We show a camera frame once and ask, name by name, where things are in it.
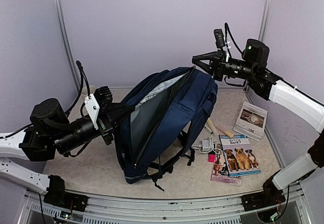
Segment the white grey book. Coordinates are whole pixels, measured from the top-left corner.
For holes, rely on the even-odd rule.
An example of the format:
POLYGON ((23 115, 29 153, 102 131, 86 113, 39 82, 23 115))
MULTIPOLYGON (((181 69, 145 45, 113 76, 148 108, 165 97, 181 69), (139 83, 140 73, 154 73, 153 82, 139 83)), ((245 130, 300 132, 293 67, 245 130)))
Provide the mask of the white grey book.
POLYGON ((264 136, 267 113, 267 110, 245 101, 242 104, 233 130, 255 141, 260 141, 264 136))

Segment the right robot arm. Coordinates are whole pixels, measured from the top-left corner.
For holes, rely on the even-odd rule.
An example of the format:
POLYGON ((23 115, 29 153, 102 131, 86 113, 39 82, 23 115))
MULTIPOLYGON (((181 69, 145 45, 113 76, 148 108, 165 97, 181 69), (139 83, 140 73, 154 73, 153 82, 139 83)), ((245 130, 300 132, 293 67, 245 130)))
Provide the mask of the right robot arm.
POLYGON ((217 42, 217 51, 193 56, 192 63, 217 81, 224 76, 246 80, 257 95, 293 112, 319 133, 307 153, 269 177, 262 191, 241 197, 245 211, 283 203, 288 199, 283 193, 286 187, 323 167, 323 103, 266 68, 269 48, 263 42, 248 39, 242 59, 228 57, 222 49, 224 46, 224 42, 217 42))

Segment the navy blue backpack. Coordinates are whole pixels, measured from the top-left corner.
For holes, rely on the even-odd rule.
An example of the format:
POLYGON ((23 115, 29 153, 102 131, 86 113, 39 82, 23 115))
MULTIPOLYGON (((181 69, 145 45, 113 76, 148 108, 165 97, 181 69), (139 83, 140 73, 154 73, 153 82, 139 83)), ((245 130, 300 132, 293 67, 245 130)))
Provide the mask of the navy blue backpack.
POLYGON ((117 126, 118 162, 129 184, 157 182, 182 157, 195 159, 193 143, 210 117, 218 86, 194 67, 149 75, 123 99, 131 113, 117 126))

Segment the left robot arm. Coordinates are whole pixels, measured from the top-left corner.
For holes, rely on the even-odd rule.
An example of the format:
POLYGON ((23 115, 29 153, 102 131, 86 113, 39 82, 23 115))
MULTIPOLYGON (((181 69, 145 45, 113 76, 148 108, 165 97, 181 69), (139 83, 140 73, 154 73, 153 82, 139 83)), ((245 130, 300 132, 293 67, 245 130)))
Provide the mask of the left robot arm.
POLYGON ((107 145, 116 139, 117 126, 133 112, 124 103, 86 102, 89 118, 70 122, 59 101, 47 99, 37 104, 26 127, 1 136, 1 176, 27 187, 40 195, 47 204, 84 212, 88 197, 65 189, 65 181, 58 175, 36 173, 11 161, 11 158, 46 162, 59 153, 72 157, 71 151, 82 151, 96 138, 107 145))

